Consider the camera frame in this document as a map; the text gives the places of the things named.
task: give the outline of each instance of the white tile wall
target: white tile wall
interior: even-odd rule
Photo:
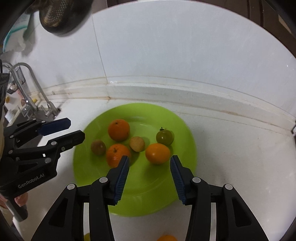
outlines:
[[[263,28],[233,12],[193,1],[149,1],[112,7],[93,19],[107,78],[210,83],[296,116],[296,59]]]
[[[28,28],[24,34],[25,43],[27,43],[27,39],[30,37],[30,35],[33,33],[33,31],[39,24],[40,24],[39,12],[35,12],[31,15]],[[20,52],[15,52],[15,51],[5,52],[1,55],[1,60],[8,61],[11,64],[16,64],[16,59],[19,55],[20,55]]]
[[[28,63],[43,88],[105,77],[91,15],[74,32],[62,37],[47,32],[41,24],[37,25],[16,62]],[[26,68],[22,69],[34,91]]]

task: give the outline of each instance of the person's hand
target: person's hand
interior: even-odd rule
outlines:
[[[15,198],[15,202],[17,205],[19,205],[20,207],[24,206],[28,201],[28,193],[24,193],[18,197]]]
[[[27,192],[15,198],[16,204],[19,205],[20,207],[24,206],[27,203],[27,201],[28,201]],[[2,195],[0,195],[0,206],[7,208],[5,202],[7,202],[7,199]]]

